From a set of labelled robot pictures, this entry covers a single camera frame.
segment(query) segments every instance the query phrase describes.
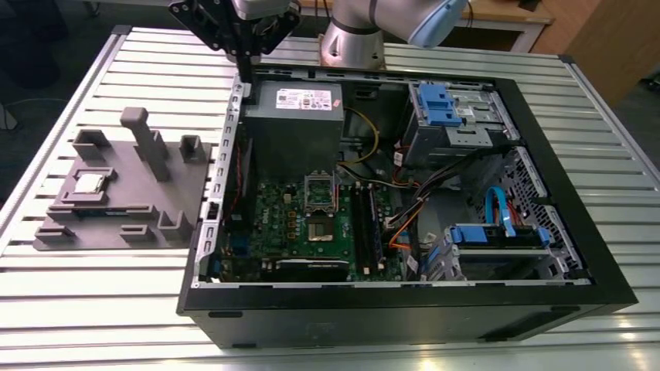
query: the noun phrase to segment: blue latch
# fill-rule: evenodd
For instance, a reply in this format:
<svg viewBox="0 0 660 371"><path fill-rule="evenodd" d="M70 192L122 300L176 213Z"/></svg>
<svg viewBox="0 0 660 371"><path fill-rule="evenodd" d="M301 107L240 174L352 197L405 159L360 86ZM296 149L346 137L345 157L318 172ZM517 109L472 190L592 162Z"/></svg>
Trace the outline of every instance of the blue latch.
<svg viewBox="0 0 660 371"><path fill-rule="evenodd" d="M462 119L453 112L454 99L442 85L421 83L418 87L420 103L426 112L429 126L460 126Z"/></svg>
<svg viewBox="0 0 660 371"><path fill-rule="evenodd" d="M408 236L408 231L404 230L401 234L398 234L398 237L396 239L396 243L404 243L409 244L410 243L410 237Z"/></svg>
<svg viewBox="0 0 660 371"><path fill-rule="evenodd" d="M549 245L550 239L549 239L549 231L542 228L541 226L536 230L538 232L538 238L540 238L540 246L546 247Z"/></svg>
<svg viewBox="0 0 660 371"><path fill-rule="evenodd" d="M498 220L493 221L493 197L497 199L498 205ZM506 237L516 236L516 230L513 229L512 214L506 207L506 194L504 189L493 185L485 192L485 222L488 224L497 223L504 225L506 231Z"/></svg>
<svg viewBox="0 0 660 371"><path fill-rule="evenodd" d="M429 257L428 257L428 262L430 263L433 259L440 255L440 246L436 246L433 250L430 251Z"/></svg>
<svg viewBox="0 0 660 371"><path fill-rule="evenodd" d="M482 226L452 226L449 228L453 243L486 243L488 237Z"/></svg>

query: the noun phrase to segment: aluminum table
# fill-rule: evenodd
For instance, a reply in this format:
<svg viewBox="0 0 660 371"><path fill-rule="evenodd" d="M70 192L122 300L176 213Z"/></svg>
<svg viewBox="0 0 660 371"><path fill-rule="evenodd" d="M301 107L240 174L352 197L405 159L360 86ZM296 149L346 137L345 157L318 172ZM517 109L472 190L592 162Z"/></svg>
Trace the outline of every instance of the aluminum table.
<svg viewBox="0 0 660 371"><path fill-rule="evenodd" d="M264 60L313 65L317 48L314 39L289 38ZM108 139L129 139L120 111L138 106L165 140L196 134L216 143L220 137L233 65L186 31L117 26L0 213L0 367L656 368L660 176L580 70L556 56L530 54L386 45L385 55L389 70L517 81L640 303L517 343L218 350L174 313L185 250L32 247L76 156L77 130L100 128Z"/></svg>

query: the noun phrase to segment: cable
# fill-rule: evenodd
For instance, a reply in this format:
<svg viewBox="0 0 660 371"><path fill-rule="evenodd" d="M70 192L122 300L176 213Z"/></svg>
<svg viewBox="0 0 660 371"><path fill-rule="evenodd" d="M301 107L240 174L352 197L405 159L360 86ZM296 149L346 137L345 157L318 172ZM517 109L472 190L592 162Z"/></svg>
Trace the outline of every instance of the cable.
<svg viewBox="0 0 660 371"><path fill-rule="evenodd" d="M513 203L510 200L506 200L506 207L508 207L508 211L513 217L513 223L518 226L522 225L522 218L520 218L520 214L517 213L516 207L513 206Z"/></svg>
<svg viewBox="0 0 660 371"><path fill-rule="evenodd" d="M394 241L396 241L396 237L398 237L398 235L401 234L402 230L405 230L405 227L408 226L408 224L410 224L412 220L414 219L414 217L417 216L417 214L420 213L421 211L421 207L416 210L416 212L410 215L410 217L408 218L408 220L405 221L405 223L401 225L401 228L398 228L397 232L393 234L392 238L389 239L389 242L388 242L388 246L392 247L392 245L394 244Z"/></svg>
<svg viewBox="0 0 660 371"><path fill-rule="evenodd" d="M240 189L242 187L242 178L240 175L240 147L238 143L236 143L236 197L234 201L230 204L230 209L229 212L226 213L225 217L222 218L222 223L226 222L226 219L229 218L230 213L234 211L236 205L238 204L238 199L240 199Z"/></svg>
<svg viewBox="0 0 660 371"><path fill-rule="evenodd" d="M417 188L417 191L414 192L414 198L418 197L421 193L429 191L434 186L440 186L446 179L450 179L456 175L457 171L465 168L473 161L480 159L480 157L505 153L510 150L512 147L513 145L505 144L498 145L497 147L482 148L472 151L468 155L462 156L460 159L457 159L454 162L452 162L449 165L444 166L440 170L430 174L430 177L425 180L425 182L421 183L420 188Z"/></svg>
<svg viewBox="0 0 660 371"><path fill-rule="evenodd" d="M412 259L414 259L414 261L417 262L417 267L416 267L417 269L412 270L412 273L414 275L409 281L418 281L421 279L421 246L420 246L420 236L418 236L418 230L417 230L417 224L418 224L420 219L417 217L412 217L410 219L412 219L412 222L408 225L408 239L410 240L410 256L412 256Z"/></svg>
<svg viewBox="0 0 660 371"><path fill-rule="evenodd" d="M404 151L409 148L410 146L409 145L404 145L402 147L397 148L394 150L394 152L400 152L400 151ZM397 174L398 172L401 171L401 166L396 166L396 169L393 170L393 173L392 173L392 183L396 184L397 186L409 186L409 184L406 182L400 182L397 180ZM412 182L412 185L418 187L420 186L420 183L418 182Z"/></svg>
<svg viewBox="0 0 660 371"><path fill-rule="evenodd" d="M466 28L472 28L472 23L474 22L474 9L472 9L472 3L470 0L466 0L466 6L469 8L469 15L466 17Z"/></svg>
<svg viewBox="0 0 660 371"><path fill-rule="evenodd" d="M360 157L361 157L361 149L360 149L360 148L357 148L357 156L360 156ZM366 168L366 170L369 170L369 173L373 175L373 178L376 178L376 179L377 179L377 178L378 178L378 173L377 173L377 172L376 172L376 170L370 167L369 162L364 161L364 162L361 162L360 164L361 164L361 166L364 166L364 167Z"/></svg>
<svg viewBox="0 0 660 371"><path fill-rule="evenodd" d="M318 0L313 0L313 33L318 37Z"/></svg>
<svg viewBox="0 0 660 371"><path fill-rule="evenodd" d="M410 206L410 207L408 207L408 208L405 209L405 211L402 211L402 212L400 212L400 213L394 214L394 215L389 218L389 222L388 222L388 224L389 224L389 225L393 225L393 224L394 224L394 223L396 223L396 222L397 222L397 221L398 221L398 220L400 220L400 219L401 219L401 218L402 218L406 214L409 214L409 213L414 212L414 209L416 209L416 208L417 208L417 207L418 207L418 206L420 206L420 205L425 202L425 197L428 197L428 195L429 195L429 194L426 193L426 194L424 195L424 197L418 197L418 198L416 199L416 202L412 204L412 206Z"/></svg>
<svg viewBox="0 0 660 371"><path fill-rule="evenodd" d="M493 219L493 199L497 200L498 207L498 218ZM500 224L505 231L508 237L516 236L516 230L512 225L512 214L508 211L508 203L506 203L506 195L501 187L496 185L490 186L485 191L485 222L486 223L497 223Z"/></svg>
<svg viewBox="0 0 660 371"><path fill-rule="evenodd" d="M513 209L512 209L509 203L506 203L506 210L508 210L508 213L512 215L513 226L520 225L520 223L517 222L516 214L513 213Z"/></svg>
<svg viewBox="0 0 660 371"><path fill-rule="evenodd" d="M370 130L373 131L373 147L370 148L369 153L366 153L364 156L361 156L357 160L349 160L349 161L341 161L340 162L341 165L349 165L349 164L357 164L358 162L362 162L364 160L366 160L370 157L370 155L373 155L376 153L376 149L378 149L380 134L378 134L378 129L376 128L376 125L369 120L369 118L364 115L362 112L357 111L354 108L350 108L350 107L344 107L344 110L352 111L357 116L360 116L361 119L369 125Z"/></svg>
<svg viewBox="0 0 660 371"><path fill-rule="evenodd" d="M370 183L378 183L384 186L388 186L388 187L392 187L392 188L400 188L400 189L408 189L410 187L406 187L406 186L402 186L402 185L396 185L396 184L392 184L392 183L386 183L386 182L382 182L381 180L378 179L368 179L368 178L364 178L362 176L360 176L346 165L344 165L342 163L338 164L338 167L341 167L346 173L356 179L356 180L361 180L362 182L370 182Z"/></svg>
<svg viewBox="0 0 660 371"><path fill-rule="evenodd" d="M325 17L328 18L328 22L330 21L330 11L328 10L328 1L322 0L322 7L325 8Z"/></svg>
<svg viewBox="0 0 660 371"><path fill-rule="evenodd" d="M397 248L397 249L404 249L404 250L410 250L410 247L408 245L401 245L398 243L392 243L392 245L389 246L390 248Z"/></svg>

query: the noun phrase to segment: power supply label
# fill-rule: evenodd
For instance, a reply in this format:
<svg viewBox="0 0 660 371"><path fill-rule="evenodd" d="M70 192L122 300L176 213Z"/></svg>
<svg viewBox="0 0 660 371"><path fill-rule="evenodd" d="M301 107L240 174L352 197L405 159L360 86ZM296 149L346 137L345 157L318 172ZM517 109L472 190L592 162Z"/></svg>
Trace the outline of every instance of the power supply label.
<svg viewBox="0 0 660 371"><path fill-rule="evenodd" d="M332 111L330 91L278 89L276 108L282 110Z"/></svg>

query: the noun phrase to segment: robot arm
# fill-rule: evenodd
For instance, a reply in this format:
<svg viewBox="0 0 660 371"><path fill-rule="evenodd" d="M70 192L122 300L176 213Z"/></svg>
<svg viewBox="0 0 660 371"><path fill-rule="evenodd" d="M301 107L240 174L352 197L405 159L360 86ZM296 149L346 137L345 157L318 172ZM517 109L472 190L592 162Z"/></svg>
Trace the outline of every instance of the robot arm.
<svg viewBox="0 0 660 371"><path fill-rule="evenodd" d="M421 48L446 37L468 0L334 0L321 43L321 64L377 69L384 64L381 29ZM172 15L213 50L222 49L252 83L252 65L300 23L297 0L184 0Z"/></svg>
<svg viewBox="0 0 660 371"><path fill-rule="evenodd" d="M170 14L213 50L222 49L252 83L252 65L269 54L300 23L300 6L290 0L184 0Z"/></svg>
<svg viewBox="0 0 660 371"><path fill-rule="evenodd" d="M384 30L421 48L440 44L468 0L334 0L321 43L326 66L376 69L384 63Z"/></svg>

